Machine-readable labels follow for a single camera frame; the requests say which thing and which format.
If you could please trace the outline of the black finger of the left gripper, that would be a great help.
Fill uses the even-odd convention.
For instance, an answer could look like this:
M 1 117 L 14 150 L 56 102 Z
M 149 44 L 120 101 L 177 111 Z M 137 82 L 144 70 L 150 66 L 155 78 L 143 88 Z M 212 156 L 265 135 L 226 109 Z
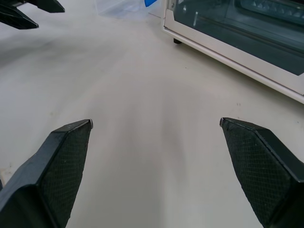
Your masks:
M 0 22 L 16 29 L 37 29 L 38 24 L 18 9 L 26 0 L 1 0 Z
M 64 13 L 65 8 L 57 0 L 26 0 L 26 3 L 37 6 L 49 13 Z

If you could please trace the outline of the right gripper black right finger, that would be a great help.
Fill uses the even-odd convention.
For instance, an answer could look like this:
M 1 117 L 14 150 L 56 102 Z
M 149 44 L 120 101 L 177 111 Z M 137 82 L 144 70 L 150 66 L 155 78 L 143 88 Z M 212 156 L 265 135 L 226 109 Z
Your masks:
M 222 117 L 232 165 L 265 228 L 304 226 L 304 164 L 269 129 Z

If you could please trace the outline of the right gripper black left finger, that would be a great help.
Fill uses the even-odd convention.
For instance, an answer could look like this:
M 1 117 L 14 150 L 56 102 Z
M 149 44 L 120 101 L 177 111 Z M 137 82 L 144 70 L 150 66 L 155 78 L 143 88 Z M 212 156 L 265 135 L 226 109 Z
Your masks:
M 52 131 L 0 190 L 2 228 L 64 228 L 83 177 L 91 119 Z

